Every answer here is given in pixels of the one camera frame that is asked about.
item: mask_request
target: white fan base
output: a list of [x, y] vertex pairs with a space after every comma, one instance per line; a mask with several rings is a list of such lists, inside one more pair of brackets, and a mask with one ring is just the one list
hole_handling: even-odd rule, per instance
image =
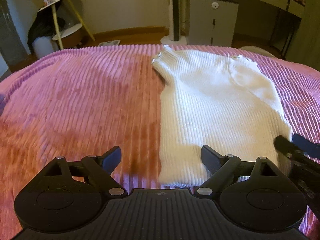
[[161, 44], [163, 45], [187, 45], [187, 38], [185, 36], [181, 36], [179, 41], [170, 40], [169, 36], [165, 36], [161, 39]]

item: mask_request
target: wooden table leg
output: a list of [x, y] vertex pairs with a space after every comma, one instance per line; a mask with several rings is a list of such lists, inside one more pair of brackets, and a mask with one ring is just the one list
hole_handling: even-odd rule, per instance
[[93, 41], [96, 41], [96, 39], [94, 38], [94, 36], [92, 35], [92, 33], [90, 32], [89, 28], [87, 27], [87, 25], [85, 25], [81, 15], [79, 14], [79, 12], [77, 11], [77, 9], [75, 8], [75, 6], [73, 5], [73, 3], [71, 2], [71, 0], [67, 0], [68, 3], [70, 4], [71, 9], [74, 11], [74, 13], [76, 14], [77, 18], [79, 19], [80, 23], [82, 24], [82, 26], [85, 28], [85, 30], [87, 31], [87, 33], [89, 34], [89, 36], [91, 37], [91, 39]]
[[51, 5], [51, 9], [52, 9], [54, 27], [56, 28], [56, 33], [58, 35], [59, 47], [60, 47], [60, 49], [63, 49], [63, 44], [62, 44], [62, 40], [61, 40], [61, 35], [60, 35], [60, 30], [59, 30], [59, 25], [58, 25], [58, 19], [57, 19], [56, 5], [55, 4]]

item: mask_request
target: black cloth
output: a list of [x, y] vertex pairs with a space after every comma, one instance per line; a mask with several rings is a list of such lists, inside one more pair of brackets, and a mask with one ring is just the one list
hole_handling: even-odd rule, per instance
[[[61, 2], [56, 3], [57, 10], [60, 4]], [[60, 30], [64, 27], [65, 23], [65, 20], [58, 17], [58, 25]], [[28, 46], [31, 53], [34, 52], [32, 43], [36, 40], [36, 38], [43, 36], [52, 36], [54, 34], [56, 34], [56, 30], [54, 27], [52, 10], [49, 6], [48, 8], [37, 13], [37, 17], [28, 32]]]

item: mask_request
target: folded garment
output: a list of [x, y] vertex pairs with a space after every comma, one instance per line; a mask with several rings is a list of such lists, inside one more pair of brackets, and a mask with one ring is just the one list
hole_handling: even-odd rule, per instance
[[268, 157], [280, 169], [287, 160], [273, 140], [291, 139], [273, 82], [255, 62], [197, 50], [174, 51], [165, 46], [153, 60], [165, 79], [161, 93], [161, 173], [159, 182], [198, 186], [210, 173], [201, 162], [207, 144], [221, 155], [243, 161]]

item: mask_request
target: bed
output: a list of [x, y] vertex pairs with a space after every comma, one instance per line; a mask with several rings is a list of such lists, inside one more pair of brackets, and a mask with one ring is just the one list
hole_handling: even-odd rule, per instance
[[[66, 49], [48, 55], [0, 83], [0, 239], [21, 227], [13, 210], [18, 192], [55, 156], [67, 161], [122, 149], [113, 178], [128, 192], [163, 188], [160, 93], [164, 81], [151, 66], [160, 45]], [[312, 68], [238, 49], [173, 46], [223, 56], [244, 55], [276, 85], [295, 133], [320, 142], [320, 73]], [[320, 239], [308, 209], [300, 230]]]

